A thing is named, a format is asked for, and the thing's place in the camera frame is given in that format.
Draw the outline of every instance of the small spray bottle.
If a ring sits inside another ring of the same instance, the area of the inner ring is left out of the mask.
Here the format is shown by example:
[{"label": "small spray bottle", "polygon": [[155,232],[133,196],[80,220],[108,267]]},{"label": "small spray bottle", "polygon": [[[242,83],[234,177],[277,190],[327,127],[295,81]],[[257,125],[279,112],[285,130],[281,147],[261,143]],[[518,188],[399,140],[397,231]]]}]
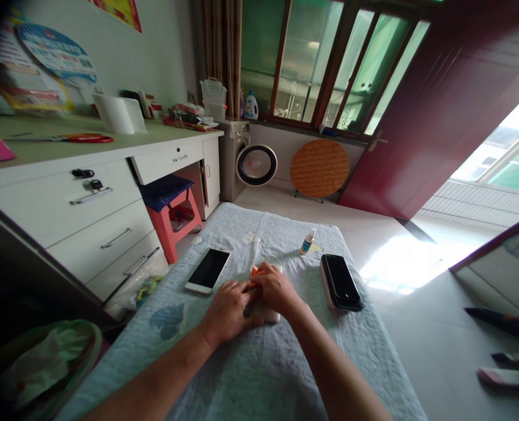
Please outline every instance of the small spray bottle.
[{"label": "small spray bottle", "polygon": [[306,254],[314,241],[314,235],[316,234],[316,228],[310,228],[310,232],[304,238],[304,242],[302,243],[302,247],[300,247],[300,253]]}]

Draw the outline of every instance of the plastic bag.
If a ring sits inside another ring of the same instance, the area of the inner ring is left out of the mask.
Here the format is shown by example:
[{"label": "plastic bag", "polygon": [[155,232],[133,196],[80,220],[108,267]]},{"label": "plastic bag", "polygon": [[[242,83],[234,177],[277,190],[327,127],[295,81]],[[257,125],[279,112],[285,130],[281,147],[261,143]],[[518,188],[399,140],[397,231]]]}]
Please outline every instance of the plastic bag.
[{"label": "plastic bag", "polygon": [[157,249],[109,300],[106,308],[137,311],[160,285],[169,271],[164,253]]},{"label": "plastic bag", "polygon": [[[87,361],[86,349],[89,347],[93,350],[91,354],[99,355],[101,332],[97,326],[83,320],[62,321],[21,335],[0,350],[2,360],[6,355],[19,355],[0,374],[1,396],[14,411],[23,409],[67,378],[70,371],[75,371],[81,356]],[[87,372],[94,364],[95,359],[91,358]]]}]

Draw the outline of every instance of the white wall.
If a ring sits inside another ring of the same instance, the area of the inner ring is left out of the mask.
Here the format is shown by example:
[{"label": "white wall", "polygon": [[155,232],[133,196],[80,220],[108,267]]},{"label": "white wall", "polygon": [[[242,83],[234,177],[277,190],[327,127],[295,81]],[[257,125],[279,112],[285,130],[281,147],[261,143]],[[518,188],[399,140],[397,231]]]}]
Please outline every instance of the white wall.
[{"label": "white wall", "polygon": [[448,180],[417,215],[503,232],[519,222],[519,194]]},{"label": "white wall", "polygon": [[142,33],[86,0],[21,4],[30,22],[62,32],[88,53],[106,94],[143,89],[163,106],[185,101],[187,88],[197,84],[189,7],[175,0],[138,0],[136,6]]},{"label": "white wall", "polygon": [[[277,156],[277,172],[270,184],[294,190],[293,184],[290,180],[290,164],[293,160],[294,154],[303,145],[312,140],[319,139],[319,137],[289,132],[287,130],[274,129],[260,124],[251,124],[250,132],[252,135],[252,144],[267,145],[273,149]],[[345,143],[341,143],[341,146],[345,148],[347,155],[349,155],[350,169],[349,175],[347,176],[347,180],[349,180],[351,173],[353,173],[353,170],[365,149]]]}]

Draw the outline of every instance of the phone screen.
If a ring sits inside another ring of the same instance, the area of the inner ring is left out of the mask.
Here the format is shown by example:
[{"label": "phone screen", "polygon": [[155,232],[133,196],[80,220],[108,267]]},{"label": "phone screen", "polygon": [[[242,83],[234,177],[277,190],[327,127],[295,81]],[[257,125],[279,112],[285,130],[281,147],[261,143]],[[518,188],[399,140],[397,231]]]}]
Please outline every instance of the phone screen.
[{"label": "phone screen", "polygon": [[193,272],[193,275],[191,275],[191,278],[189,278],[189,283],[207,288],[214,287],[228,257],[230,257],[230,253],[210,249]]},{"label": "phone screen", "polygon": [[334,285],[335,295],[349,301],[360,301],[357,287],[351,277],[347,263],[341,256],[326,254],[329,279]]}]

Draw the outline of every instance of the hand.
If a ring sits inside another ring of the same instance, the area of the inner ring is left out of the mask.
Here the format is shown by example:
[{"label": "hand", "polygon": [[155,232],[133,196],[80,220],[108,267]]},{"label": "hand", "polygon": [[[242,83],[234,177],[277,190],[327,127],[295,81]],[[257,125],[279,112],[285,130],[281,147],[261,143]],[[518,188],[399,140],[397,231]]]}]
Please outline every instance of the hand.
[{"label": "hand", "polygon": [[263,324],[263,320],[257,316],[243,316],[246,306],[259,296],[257,291],[247,290],[248,283],[245,281],[227,281],[212,299],[198,329],[201,329],[213,350],[244,330]]},{"label": "hand", "polygon": [[262,273],[255,275],[250,281],[261,285],[263,297],[269,307],[288,319],[288,313],[295,308],[299,308],[304,301],[294,290],[289,278],[269,263],[261,263],[258,269]]}]

